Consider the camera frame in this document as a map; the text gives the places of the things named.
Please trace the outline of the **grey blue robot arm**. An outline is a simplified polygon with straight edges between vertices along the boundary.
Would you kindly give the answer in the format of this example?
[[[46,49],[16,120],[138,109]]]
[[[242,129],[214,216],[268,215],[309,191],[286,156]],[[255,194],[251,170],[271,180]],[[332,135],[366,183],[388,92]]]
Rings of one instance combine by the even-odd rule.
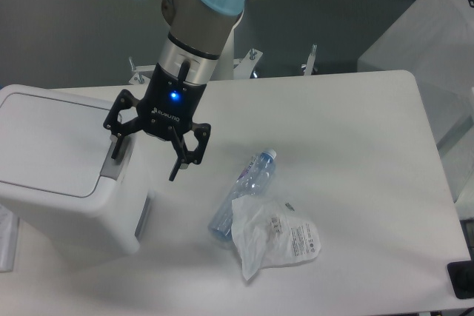
[[[142,131],[173,145],[175,169],[201,163],[211,126],[193,115],[248,1],[162,0],[169,33],[148,88],[143,98],[122,90],[104,121],[116,141],[112,158]]]

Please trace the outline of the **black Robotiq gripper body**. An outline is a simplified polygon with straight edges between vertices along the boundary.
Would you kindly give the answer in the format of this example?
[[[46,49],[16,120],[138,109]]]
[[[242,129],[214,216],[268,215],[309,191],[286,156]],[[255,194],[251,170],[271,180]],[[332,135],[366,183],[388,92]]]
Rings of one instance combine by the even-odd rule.
[[[141,130],[165,141],[170,141],[173,128],[179,138],[191,131],[193,115],[206,86],[187,81],[190,63],[178,67],[178,75],[167,73],[156,66],[144,97],[136,111]]]

